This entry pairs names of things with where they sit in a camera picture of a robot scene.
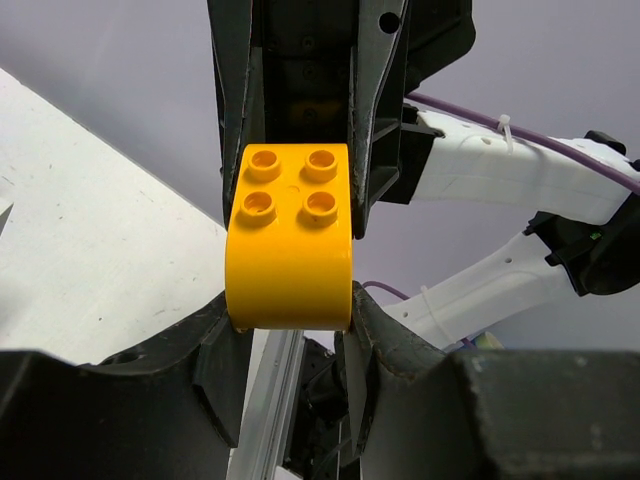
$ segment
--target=round hole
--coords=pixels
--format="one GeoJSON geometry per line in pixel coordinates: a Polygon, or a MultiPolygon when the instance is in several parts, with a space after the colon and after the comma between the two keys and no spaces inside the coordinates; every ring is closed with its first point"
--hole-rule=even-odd
{"type": "Polygon", "coordinates": [[[318,226],[327,226],[338,218],[338,205],[333,195],[328,192],[316,192],[309,195],[304,209],[311,220],[318,226]]]}
{"type": "Polygon", "coordinates": [[[255,180],[259,182],[270,182],[280,175],[280,161],[274,152],[262,150],[254,153],[251,157],[249,171],[255,180]]]}
{"type": "Polygon", "coordinates": [[[242,202],[241,209],[247,220],[255,225],[266,225],[276,217],[276,209],[271,195],[253,192],[242,202]]]}
{"type": "Polygon", "coordinates": [[[336,157],[333,156],[333,153],[326,150],[318,150],[309,155],[311,165],[318,168],[329,168],[335,161],[336,157]]]}
{"type": "Polygon", "coordinates": [[[338,173],[338,162],[333,153],[327,150],[316,150],[305,161],[305,170],[310,180],[328,182],[338,173]]]}
{"type": "Polygon", "coordinates": [[[393,12],[387,12],[380,15],[378,21],[380,30],[389,35],[396,33],[400,28],[400,18],[393,12]]]}

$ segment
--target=yellow building block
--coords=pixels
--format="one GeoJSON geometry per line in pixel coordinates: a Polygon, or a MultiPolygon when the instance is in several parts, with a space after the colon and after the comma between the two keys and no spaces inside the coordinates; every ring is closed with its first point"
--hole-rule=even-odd
{"type": "Polygon", "coordinates": [[[347,330],[351,208],[346,145],[249,145],[227,236],[237,329],[347,330]]]}

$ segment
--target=curved yellow block face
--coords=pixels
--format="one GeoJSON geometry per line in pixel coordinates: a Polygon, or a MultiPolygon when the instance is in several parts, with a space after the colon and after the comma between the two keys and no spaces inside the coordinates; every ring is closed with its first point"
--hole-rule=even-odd
{"type": "Polygon", "coordinates": [[[249,145],[227,236],[237,329],[348,330],[352,281],[346,145],[249,145]]]}

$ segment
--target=wall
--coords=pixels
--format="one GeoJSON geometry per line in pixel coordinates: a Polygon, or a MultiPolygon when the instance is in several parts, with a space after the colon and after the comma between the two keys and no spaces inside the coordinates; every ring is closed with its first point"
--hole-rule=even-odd
{"type": "MultiPolygon", "coordinates": [[[[0,0],[0,66],[219,218],[206,2],[35,3],[0,0]]],[[[601,129],[638,156],[639,16],[631,0],[477,1],[472,52],[421,88],[547,134],[601,129]]],[[[416,293],[495,250],[531,215],[378,205],[356,248],[357,276],[416,293]]],[[[546,307],[493,331],[513,346],[634,348],[639,293],[546,307]]]]}

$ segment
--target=white arm segment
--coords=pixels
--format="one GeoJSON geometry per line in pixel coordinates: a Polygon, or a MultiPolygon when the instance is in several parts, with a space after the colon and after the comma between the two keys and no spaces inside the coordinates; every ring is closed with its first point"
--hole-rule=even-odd
{"type": "MultiPolygon", "coordinates": [[[[589,223],[607,223],[629,191],[545,147],[436,112],[421,120],[442,130],[414,193],[414,200],[463,199],[531,207],[589,223]]],[[[640,179],[623,155],[591,140],[557,139],[624,174],[640,179]]]]}
{"type": "Polygon", "coordinates": [[[537,235],[518,234],[484,260],[384,310],[446,349],[515,313],[576,295],[565,269],[545,261],[549,253],[537,235]]]}

